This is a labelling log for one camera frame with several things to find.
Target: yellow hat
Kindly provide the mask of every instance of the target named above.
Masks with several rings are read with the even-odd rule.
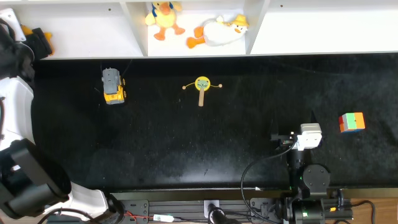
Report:
[[[238,26],[249,26],[248,22],[246,22],[246,16],[239,14],[236,16],[236,19],[232,21],[232,24],[238,25]]]

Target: wooden handle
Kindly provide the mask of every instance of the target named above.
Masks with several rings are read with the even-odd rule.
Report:
[[[205,101],[205,89],[201,88],[199,91],[199,106],[203,106],[204,101]]]

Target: black tabletop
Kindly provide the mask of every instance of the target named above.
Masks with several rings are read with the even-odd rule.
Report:
[[[35,65],[36,144],[71,180],[107,190],[233,188],[253,160],[276,154],[273,120],[298,130],[313,111],[323,132],[312,161],[332,187],[398,187],[398,54],[135,59],[128,101],[107,105],[101,70],[130,60]],[[199,91],[182,86],[206,76]],[[363,112],[366,129],[340,133],[338,117]],[[286,189],[285,157],[249,171],[248,187]]]

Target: metal bracket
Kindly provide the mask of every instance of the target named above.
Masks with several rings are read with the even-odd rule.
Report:
[[[149,202],[148,200],[120,200],[125,210],[131,212],[133,215],[139,215],[142,217],[149,216]],[[148,218],[135,218],[125,216],[120,224],[146,224]]]
[[[220,207],[220,201],[219,200],[204,200],[203,201],[203,214],[205,215],[205,218],[209,217],[209,205],[213,204],[216,207]]]
[[[276,199],[274,198],[252,198],[250,199],[250,206],[258,212],[258,214],[262,215],[263,217],[268,218],[274,222],[280,222],[275,214],[275,203]],[[263,223],[264,221],[252,218],[251,221],[253,223]]]

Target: duck beak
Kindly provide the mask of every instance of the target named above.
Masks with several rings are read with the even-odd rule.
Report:
[[[161,11],[163,14],[168,15],[168,14],[170,13],[170,5],[169,5],[169,2],[162,3],[162,4],[160,5],[159,9],[160,9],[160,11]]]

